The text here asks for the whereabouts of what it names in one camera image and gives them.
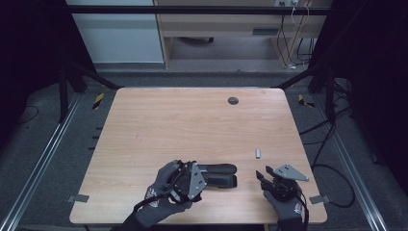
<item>silver bracket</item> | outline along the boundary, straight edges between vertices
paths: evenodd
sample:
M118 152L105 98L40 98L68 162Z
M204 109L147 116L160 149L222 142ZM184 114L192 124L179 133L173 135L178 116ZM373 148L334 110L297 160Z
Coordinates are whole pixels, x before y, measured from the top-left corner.
M319 204L319 203L327 203L327 202L331 202L331 199L328 195L316 195L316 196L311 196L309 197L310 202L312 202L312 204Z
M65 201L69 203L74 203L75 201L87 203L88 199L89 199L88 195L77 194L77 195L69 195Z
M294 167L288 164L285 164L282 167L274 169L273 172L276 175L279 175L285 179L300 180L300 181L306 181L306 182L309 181L309 177L303 175L300 171L294 169Z
M193 163L191 166L189 199L193 200L199 193L201 193L205 189L206 185L207 183L205 182L204 177L201 174L198 164Z

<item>wall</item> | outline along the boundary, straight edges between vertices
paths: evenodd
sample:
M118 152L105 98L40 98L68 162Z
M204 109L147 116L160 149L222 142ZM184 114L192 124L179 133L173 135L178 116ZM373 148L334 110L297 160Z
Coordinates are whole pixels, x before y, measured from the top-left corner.
M151 0L66 0L68 5L151 6ZM92 61L96 64L162 64L154 14L73 15Z

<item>gray glove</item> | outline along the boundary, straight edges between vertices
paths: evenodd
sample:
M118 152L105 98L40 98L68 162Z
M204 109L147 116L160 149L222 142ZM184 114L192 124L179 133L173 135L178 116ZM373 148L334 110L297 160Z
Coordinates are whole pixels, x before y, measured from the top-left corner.
M297 198L289 201L279 201L269 192L264 191L264 197L275 209L278 215L278 226L282 231L303 231L302 224L302 204Z
M147 199L152 196L161 195L166 189L168 179L177 168L177 161L170 162L162 167L157 173L156 181L147 188L144 198ZM190 201L184 204L171 203L168 201L168 196L166 195L157 201L144 205L135 213L135 216L140 224L148 228L172 214L184 212L186 209L189 209L191 205L192 202Z
M279 220L302 218L302 204L297 198L289 201L278 201L269 191L264 191L264 197L273 206Z

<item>wood grain surface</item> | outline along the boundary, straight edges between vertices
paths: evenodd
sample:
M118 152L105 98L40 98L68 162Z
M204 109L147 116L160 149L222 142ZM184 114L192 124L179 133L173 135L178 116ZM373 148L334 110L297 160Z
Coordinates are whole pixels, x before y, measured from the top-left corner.
M237 105L228 98L239 99ZM255 158L260 148L261 159ZM207 187L202 201L162 223L275 223L255 170L290 164L318 195L285 93L278 89L125 88L117 92L79 194L73 223L122 223L143 200L159 168L172 160L237 166L235 189ZM307 199L310 222L326 221L322 204Z

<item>gloved hand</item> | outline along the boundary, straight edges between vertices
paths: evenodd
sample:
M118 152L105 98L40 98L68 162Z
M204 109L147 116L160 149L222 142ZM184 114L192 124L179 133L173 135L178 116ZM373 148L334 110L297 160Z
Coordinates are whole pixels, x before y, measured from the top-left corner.
M147 188L144 198L147 199L162 194L166 189L168 179L177 168L177 161L173 161L159 169L156 181ZM148 228L172 214L184 212L186 209L189 209L191 205L192 202L190 201L184 204L171 203L168 201L168 196L165 196L157 201L144 205L135 213L135 216L140 224Z
M278 215L278 226L284 231L303 230L302 204L297 198L289 201L278 201L269 191L264 191L264 197L273 206Z

